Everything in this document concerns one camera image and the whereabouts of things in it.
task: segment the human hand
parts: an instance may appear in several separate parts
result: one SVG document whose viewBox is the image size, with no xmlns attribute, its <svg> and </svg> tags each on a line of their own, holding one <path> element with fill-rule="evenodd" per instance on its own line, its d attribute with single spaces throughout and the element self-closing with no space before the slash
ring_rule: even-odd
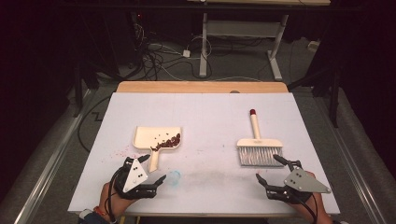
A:
<svg viewBox="0 0 396 224">
<path fill-rule="evenodd" d="M 120 195 L 114 190 L 114 188 L 112 188 L 111 190 L 112 196 L 110 197 L 110 199 L 107 199 L 109 188 L 110 188 L 109 183 L 105 183 L 103 185 L 102 193 L 100 195 L 100 202 L 99 202 L 99 210 L 105 213 L 102 217 L 108 222 L 111 221 L 110 216 L 107 212 L 109 211 L 108 208 L 109 200 L 111 200 L 111 210 L 115 218 L 122 215 L 131 204 L 135 203 L 138 200 L 138 199 L 133 199 L 133 200 L 122 199 Z"/>
<path fill-rule="evenodd" d="M 311 172 L 306 171 L 309 175 L 315 177 L 315 175 Z M 326 210 L 324 208 L 322 196 L 320 193 L 313 193 L 305 204 L 314 212 L 314 214 L 318 217 L 317 224 L 332 224 L 332 219 L 327 215 Z M 308 210 L 301 204 L 292 204 L 288 203 L 289 206 L 294 208 L 298 214 L 307 220 L 310 223 L 314 222 L 314 218 L 308 212 Z"/>
</svg>

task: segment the dustpan handle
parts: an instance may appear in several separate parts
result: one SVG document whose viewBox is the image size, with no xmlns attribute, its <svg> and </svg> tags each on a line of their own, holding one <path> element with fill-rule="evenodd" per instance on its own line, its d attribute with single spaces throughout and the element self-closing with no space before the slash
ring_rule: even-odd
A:
<svg viewBox="0 0 396 224">
<path fill-rule="evenodd" d="M 253 128 L 254 138 L 260 139 L 259 122 L 257 121 L 256 110 L 250 110 L 250 121 Z"/>
<path fill-rule="evenodd" d="M 160 151 L 151 150 L 151 156 L 149 161 L 148 171 L 151 173 L 158 169 L 158 157 L 160 156 Z"/>
</svg>

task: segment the robotic hand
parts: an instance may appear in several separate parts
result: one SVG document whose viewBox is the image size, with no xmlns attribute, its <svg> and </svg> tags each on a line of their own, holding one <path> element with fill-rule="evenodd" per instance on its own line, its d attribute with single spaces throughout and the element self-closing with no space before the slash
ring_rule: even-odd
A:
<svg viewBox="0 0 396 224">
<path fill-rule="evenodd" d="M 141 184 L 149 177 L 140 164 L 146 161 L 149 155 L 141 156 L 138 159 L 126 158 L 123 166 L 116 172 L 114 178 L 114 189 L 123 199 L 154 198 L 157 195 L 157 188 L 163 183 L 166 175 L 160 177 L 154 184 Z"/>
<path fill-rule="evenodd" d="M 268 185 L 265 179 L 259 174 L 256 174 L 259 183 L 266 189 L 268 199 L 297 204 L 305 203 L 313 192 L 332 192 L 330 188 L 327 188 L 313 176 L 307 174 L 306 171 L 303 170 L 300 161 L 287 161 L 285 158 L 278 155 L 274 155 L 274 159 L 283 165 L 288 165 L 291 174 L 284 180 L 284 187 Z"/>
</svg>

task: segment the wooden table edge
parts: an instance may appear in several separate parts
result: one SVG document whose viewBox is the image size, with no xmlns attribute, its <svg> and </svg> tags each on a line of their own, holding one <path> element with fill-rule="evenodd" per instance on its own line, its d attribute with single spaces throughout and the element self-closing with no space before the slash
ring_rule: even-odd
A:
<svg viewBox="0 0 396 224">
<path fill-rule="evenodd" d="M 156 93 L 285 93 L 283 82 L 123 81 L 117 92 Z"/>
</svg>

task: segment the white table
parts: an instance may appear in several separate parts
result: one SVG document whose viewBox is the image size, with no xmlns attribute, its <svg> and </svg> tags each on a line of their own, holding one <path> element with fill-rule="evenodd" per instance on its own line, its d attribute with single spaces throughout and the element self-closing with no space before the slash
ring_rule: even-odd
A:
<svg viewBox="0 0 396 224">
<path fill-rule="evenodd" d="M 288 167 L 264 169 L 241 167 L 239 163 L 237 140 L 253 138 L 251 108 L 257 111 L 262 138 L 279 139 L 284 144 L 286 159 L 300 160 L 305 170 L 314 172 L 329 187 L 291 93 L 116 92 L 68 211 L 78 213 L 95 207 L 103 184 L 125 158 L 149 153 L 133 147 L 136 126 L 180 126 L 180 146 L 161 152 L 159 169 L 150 173 L 145 182 L 150 184 L 167 175 L 158 187 L 157 196 L 134 203 L 126 215 L 295 216 L 294 210 L 284 203 L 268 200 L 255 176 L 259 173 L 269 184 L 283 186 L 284 178 L 290 173 Z M 339 214 L 332 194 L 323 194 L 323 201 L 330 214 Z"/>
<path fill-rule="evenodd" d="M 281 6 L 304 6 L 317 7 L 328 6 L 330 0 L 205 0 L 205 4 L 226 3 L 226 4 L 256 4 L 256 5 L 281 5 Z M 283 32 L 289 15 L 283 15 L 279 22 L 264 21 L 216 21 L 209 20 L 207 13 L 203 16 L 202 48 L 200 61 L 200 77 L 206 77 L 207 70 L 207 36 L 226 35 L 226 36 L 251 36 L 251 37 L 274 37 L 273 48 L 267 51 L 268 62 L 276 81 L 282 81 L 279 66 L 276 61 L 277 50 L 282 40 Z"/>
</svg>

